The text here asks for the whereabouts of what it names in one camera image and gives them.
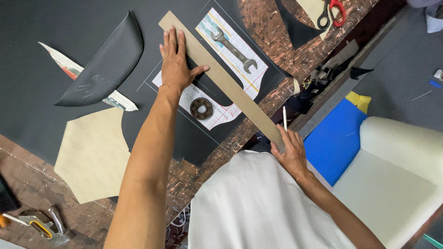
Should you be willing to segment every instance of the pencil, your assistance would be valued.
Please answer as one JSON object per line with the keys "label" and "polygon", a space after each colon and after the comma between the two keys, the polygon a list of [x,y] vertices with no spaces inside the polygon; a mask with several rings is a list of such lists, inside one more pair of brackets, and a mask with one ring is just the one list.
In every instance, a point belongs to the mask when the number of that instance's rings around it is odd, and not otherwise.
{"label": "pencil", "polygon": [[288,132],[288,122],[286,121],[286,108],[283,106],[283,124],[284,130]]}

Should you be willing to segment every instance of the wooden table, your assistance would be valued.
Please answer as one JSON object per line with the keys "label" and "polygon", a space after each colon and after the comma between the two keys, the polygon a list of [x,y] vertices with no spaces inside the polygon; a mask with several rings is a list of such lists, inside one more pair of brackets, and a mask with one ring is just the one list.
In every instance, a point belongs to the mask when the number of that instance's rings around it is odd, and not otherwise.
{"label": "wooden table", "polygon": [[[294,0],[282,0],[285,7],[298,20],[314,26],[309,17]],[[317,37],[294,50],[277,6],[273,0],[239,0],[243,21],[251,36],[263,51],[281,68],[291,73],[300,83],[343,40],[353,27],[368,13],[378,0],[343,0],[347,21],[340,28],[331,28],[325,40]],[[259,104],[272,115],[289,98],[292,80],[284,80]],[[197,168],[182,160],[171,160],[167,186],[167,220],[169,224],[189,204],[199,187],[253,136],[257,128],[247,118],[220,146]],[[102,247],[113,217],[116,204],[101,199],[78,204],[69,186],[54,173],[54,167],[27,152],[0,135],[0,173],[4,176],[23,207],[22,210],[47,210],[57,204],[62,219],[71,230],[73,241],[59,248]],[[0,238],[34,249],[49,248],[46,241],[18,224],[0,229]]]}

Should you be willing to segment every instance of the person's right hand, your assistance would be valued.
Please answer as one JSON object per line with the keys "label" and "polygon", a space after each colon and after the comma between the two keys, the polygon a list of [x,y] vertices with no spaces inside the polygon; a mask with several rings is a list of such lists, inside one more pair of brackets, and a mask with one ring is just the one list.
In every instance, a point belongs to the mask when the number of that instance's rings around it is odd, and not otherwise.
{"label": "person's right hand", "polygon": [[288,130],[277,124],[283,138],[286,151],[280,153],[275,143],[271,142],[271,153],[277,158],[281,166],[294,178],[308,172],[303,139],[298,132]]}
{"label": "person's right hand", "polygon": [[179,44],[175,37],[175,27],[171,25],[169,32],[163,33],[164,45],[160,44],[162,54],[162,86],[177,88],[181,92],[194,80],[195,76],[209,70],[207,65],[202,65],[189,70],[186,64],[185,34],[179,30]]}

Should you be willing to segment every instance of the wrench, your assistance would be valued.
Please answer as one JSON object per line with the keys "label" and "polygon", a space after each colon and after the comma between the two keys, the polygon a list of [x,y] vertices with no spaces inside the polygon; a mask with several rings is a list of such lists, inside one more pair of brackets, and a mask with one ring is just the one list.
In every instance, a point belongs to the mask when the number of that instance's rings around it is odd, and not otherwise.
{"label": "wrench", "polygon": [[243,68],[246,71],[246,73],[250,74],[251,72],[249,71],[249,67],[251,65],[255,66],[255,69],[257,69],[257,62],[255,62],[255,60],[251,60],[246,58],[239,50],[237,50],[237,48],[234,47],[234,45],[232,45],[224,36],[223,36],[223,30],[219,27],[216,27],[218,34],[214,35],[211,31],[211,38],[212,40],[216,41],[216,42],[221,42],[223,45],[225,45],[228,50],[233,53],[242,63],[243,63]]}

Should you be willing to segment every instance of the white shirt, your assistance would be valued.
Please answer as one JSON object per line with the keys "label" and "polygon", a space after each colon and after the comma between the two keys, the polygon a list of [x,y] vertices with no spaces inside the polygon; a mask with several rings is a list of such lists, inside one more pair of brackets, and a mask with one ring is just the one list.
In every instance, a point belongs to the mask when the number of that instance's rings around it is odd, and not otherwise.
{"label": "white shirt", "polygon": [[269,153],[241,151],[191,201],[190,249],[355,248]]}

